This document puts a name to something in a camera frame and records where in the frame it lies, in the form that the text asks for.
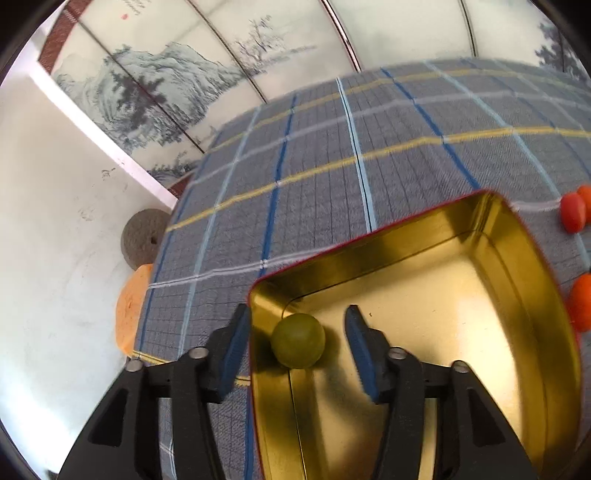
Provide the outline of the green round fruit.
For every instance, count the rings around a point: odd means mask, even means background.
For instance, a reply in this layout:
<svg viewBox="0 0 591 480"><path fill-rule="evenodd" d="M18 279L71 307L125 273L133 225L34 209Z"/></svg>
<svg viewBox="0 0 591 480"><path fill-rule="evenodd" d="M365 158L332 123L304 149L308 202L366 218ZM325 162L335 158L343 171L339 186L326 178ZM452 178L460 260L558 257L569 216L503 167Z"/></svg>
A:
<svg viewBox="0 0 591 480"><path fill-rule="evenodd" d="M325 351L325 329L314 316L295 313L280 320L270 336L271 350L281 365L308 369Z"/></svg>

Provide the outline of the orange tangerine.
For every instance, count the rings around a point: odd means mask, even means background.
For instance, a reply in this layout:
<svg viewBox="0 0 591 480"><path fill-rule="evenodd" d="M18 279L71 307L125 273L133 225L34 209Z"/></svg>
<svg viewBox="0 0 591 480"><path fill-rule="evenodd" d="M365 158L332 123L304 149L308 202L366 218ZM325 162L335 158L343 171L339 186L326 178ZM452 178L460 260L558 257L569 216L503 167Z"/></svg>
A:
<svg viewBox="0 0 591 480"><path fill-rule="evenodd" d="M573 284L567 309L574 328L585 333L591 329L591 274L581 275Z"/></svg>
<svg viewBox="0 0 591 480"><path fill-rule="evenodd" d="M577 189L577 194L581 197L584 202L586 210L586 223L591 223L591 186L588 184L581 185Z"/></svg>

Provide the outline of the small red tomato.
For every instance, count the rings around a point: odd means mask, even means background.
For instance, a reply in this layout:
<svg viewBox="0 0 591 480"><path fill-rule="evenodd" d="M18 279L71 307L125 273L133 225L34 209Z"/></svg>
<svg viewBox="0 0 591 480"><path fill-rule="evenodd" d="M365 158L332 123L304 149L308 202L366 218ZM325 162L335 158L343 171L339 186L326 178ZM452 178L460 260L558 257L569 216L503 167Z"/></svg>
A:
<svg viewBox="0 0 591 480"><path fill-rule="evenodd" d="M565 194L560 201L560 219L570 234L582 231L586 225L586 205L577 192Z"/></svg>

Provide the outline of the orange cushion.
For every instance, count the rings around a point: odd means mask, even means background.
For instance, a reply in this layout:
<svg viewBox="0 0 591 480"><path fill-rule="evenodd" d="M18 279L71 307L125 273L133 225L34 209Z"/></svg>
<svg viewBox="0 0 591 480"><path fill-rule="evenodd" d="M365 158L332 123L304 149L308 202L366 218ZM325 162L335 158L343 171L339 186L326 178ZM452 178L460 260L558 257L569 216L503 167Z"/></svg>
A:
<svg viewBox="0 0 591 480"><path fill-rule="evenodd" d="M123 286L116 303L115 342L119 350L127 357L132 356L152 268L152 264L139 266Z"/></svg>

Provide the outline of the red gold toffee tin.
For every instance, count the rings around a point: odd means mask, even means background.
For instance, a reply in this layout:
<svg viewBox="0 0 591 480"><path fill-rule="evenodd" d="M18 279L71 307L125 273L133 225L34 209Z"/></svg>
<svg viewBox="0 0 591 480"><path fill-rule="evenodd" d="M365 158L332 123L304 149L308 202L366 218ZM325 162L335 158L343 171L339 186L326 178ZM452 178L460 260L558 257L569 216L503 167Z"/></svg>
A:
<svg viewBox="0 0 591 480"><path fill-rule="evenodd" d="M506 416L537 475L556 479L582 427L582 365L545 257L567 238L557 203L479 191L425 210L260 279L252 309L252 404L266 479L367 479L387 410L363 391L345 313L420 361L468 363ZM276 360L273 328L295 313L325 329L308 369Z"/></svg>

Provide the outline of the plaid grey tablecloth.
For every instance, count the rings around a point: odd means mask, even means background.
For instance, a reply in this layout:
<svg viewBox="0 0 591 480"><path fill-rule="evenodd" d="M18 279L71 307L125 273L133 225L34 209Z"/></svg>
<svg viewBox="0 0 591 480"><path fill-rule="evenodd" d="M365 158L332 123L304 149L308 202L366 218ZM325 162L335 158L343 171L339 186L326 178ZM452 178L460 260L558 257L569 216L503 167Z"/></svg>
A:
<svg viewBox="0 0 591 480"><path fill-rule="evenodd" d="M542 68L420 62L287 94L229 122L189 181L134 351L152 364L173 361L204 344L263 277L479 191L557 203L532 223L544 237L553 219L567 238L545 251L563 297L590 269L590 235L564 230L560 200L589 180L590 89ZM579 443L590 426L590 346L576 340ZM226 474L262 478L249 353L212 423Z"/></svg>

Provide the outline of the orange tangerine by tomato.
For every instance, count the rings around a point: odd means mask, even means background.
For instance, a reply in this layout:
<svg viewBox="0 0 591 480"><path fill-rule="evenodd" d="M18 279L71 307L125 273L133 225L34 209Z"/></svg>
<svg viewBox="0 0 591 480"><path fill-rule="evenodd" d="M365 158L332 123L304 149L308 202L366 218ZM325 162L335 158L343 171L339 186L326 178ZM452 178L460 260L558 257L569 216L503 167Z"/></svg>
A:
<svg viewBox="0 0 591 480"><path fill-rule="evenodd" d="M586 223L591 223L591 186L588 184L581 185L577 189L577 194L581 197L584 202L586 210Z"/></svg>

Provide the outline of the painted folding screen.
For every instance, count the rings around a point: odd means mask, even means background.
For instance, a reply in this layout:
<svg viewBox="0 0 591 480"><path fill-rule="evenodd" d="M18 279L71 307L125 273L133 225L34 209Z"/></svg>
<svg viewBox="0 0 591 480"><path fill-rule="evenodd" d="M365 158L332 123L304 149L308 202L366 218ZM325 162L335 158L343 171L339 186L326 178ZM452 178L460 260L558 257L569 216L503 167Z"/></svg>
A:
<svg viewBox="0 0 591 480"><path fill-rule="evenodd" d="M67 1L38 61L169 186L226 123L290 91L458 57L510 60L590 86L536 1Z"/></svg>

